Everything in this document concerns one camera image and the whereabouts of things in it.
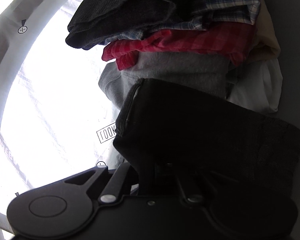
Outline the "beige garment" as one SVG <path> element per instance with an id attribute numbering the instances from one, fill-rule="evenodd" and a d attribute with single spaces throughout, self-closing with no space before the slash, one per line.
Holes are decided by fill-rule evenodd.
<path id="1" fill-rule="evenodd" d="M 265 0 L 260 0 L 260 11 L 256 20 L 257 33 L 247 60 L 257 62 L 278 58 L 281 48 Z"/>

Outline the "blue plaid shirt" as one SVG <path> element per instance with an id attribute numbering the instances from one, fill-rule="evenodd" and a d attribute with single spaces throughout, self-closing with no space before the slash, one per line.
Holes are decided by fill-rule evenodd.
<path id="1" fill-rule="evenodd" d="M 161 29 L 207 30 L 218 22 L 254 25 L 260 10 L 260 0 L 203 0 L 205 5 L 189 20 L 168 20 L 153 26 L 130 29 L 103 38 L 98 45 L 117 40 L 143 40 Z"/>

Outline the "white printed window curtain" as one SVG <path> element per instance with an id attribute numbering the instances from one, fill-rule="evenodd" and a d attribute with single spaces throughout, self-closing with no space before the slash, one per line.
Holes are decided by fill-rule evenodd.
<path id="1" fill-rule="evenodd" d="M 83 0 L 0 0 L 0 239 L 17 195 L 104 161 L 115 167 L 117 110 L 98 86 L 103 48 L 68 46 Z"/>

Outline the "white garment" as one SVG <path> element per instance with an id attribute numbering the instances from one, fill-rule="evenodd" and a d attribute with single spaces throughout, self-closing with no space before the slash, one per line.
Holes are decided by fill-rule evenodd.
<path id="1" fill-rule="evenodd" d="M 227 100 L 258 113 L 276 113 L 282 83 L 278 59 L 247 63 L 229 77 L 231 91 Z"/>

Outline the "black cargo trousers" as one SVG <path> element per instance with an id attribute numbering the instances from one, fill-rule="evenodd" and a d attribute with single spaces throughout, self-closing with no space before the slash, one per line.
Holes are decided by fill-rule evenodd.
<path id="1" fill-rule="evenodd" d="M 300 129 L 190 87 L 141 79 L 115 148 L 146 179 L 171 170 L 227 239 L 290 239 Z"/>

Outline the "red checked shirt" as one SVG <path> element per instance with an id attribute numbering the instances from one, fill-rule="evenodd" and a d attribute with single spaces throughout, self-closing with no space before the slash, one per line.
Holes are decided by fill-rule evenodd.
<path id="1" fill-rule="evenodd" d="M 103 49 L 102 60 L 115 59 L 119 70 L 136 65 L 140 52 L 177 52 L 219 55 L 237 67 L 248 57 L 256 27 L 223 22 L 203 30 L 162 29 L 144 40 L 117 40 Z"/>

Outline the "grey sweatshirt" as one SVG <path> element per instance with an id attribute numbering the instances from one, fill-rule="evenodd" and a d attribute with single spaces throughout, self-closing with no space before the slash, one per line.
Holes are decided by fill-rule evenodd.
<path id="1" fill-rule="evenodd" d="M 172 52 L 140 53 L 125 70 L 107 64 L 98 84 L 120 110 L 113 145 L 125 163 L 149 169 L 153 155 L 197 169 L 212 160 L 224 134 L 228 65 L 219 55 Z"/>

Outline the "dark knitted garment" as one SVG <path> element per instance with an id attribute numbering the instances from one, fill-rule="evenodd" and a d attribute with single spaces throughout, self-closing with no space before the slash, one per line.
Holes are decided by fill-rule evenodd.
<path id="1" fill-rule="evenodd" d="M 89 50 L 125 31 L 189 21 L 205 5 L 204 0 L 83 0 L 65 42 Z"/>

